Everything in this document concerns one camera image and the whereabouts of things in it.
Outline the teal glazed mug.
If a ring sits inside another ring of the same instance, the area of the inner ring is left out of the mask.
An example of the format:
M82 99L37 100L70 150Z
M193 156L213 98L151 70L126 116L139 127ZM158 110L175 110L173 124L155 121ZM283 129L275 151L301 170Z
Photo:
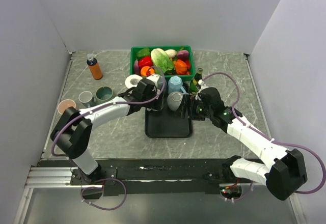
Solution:
M100 87L95 93L96 104L100 105L110 101L113 98L113 95L114 92L110 87Z

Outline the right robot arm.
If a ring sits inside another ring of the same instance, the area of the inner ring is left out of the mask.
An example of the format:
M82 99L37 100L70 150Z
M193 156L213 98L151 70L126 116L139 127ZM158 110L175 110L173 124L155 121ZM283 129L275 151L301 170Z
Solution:
M206 87L199 94L183 94L178 110L187 113L192 120L209 119L212 124L226 134L239 140L249 148L261 163L251 162L233 156L225 162L223 178L235 182L238 178L265 185L269 192L279 200L286 200L307 182L303 154L272 143L259 132L237 110L226 107L216 88Z

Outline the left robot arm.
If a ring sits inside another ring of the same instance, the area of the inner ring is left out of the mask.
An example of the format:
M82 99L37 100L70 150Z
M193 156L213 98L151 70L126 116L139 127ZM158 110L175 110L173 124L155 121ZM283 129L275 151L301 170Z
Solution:
M106 103L81 110L69 107L51 132L52 146L59 147L64 156L81 170L87 183L97 183L103 173L88 151L92 130L116 118L136 113L143 107L161 110L165 88L166 79L153 74Z

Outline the pink mug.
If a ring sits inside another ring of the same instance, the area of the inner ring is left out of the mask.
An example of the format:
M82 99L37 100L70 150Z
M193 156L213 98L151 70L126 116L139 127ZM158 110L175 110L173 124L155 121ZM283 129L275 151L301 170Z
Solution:
M62 115L64 111L70 107L76 108L76 103L72 99L62 100L57 106L57 112Z

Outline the small grey mug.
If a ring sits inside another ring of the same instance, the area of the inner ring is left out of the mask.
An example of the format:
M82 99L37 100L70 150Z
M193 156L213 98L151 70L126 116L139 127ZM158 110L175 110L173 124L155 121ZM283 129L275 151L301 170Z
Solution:
M94 96L90 91L81 92L78 96L78 100L86 108L94 107L96 105Z

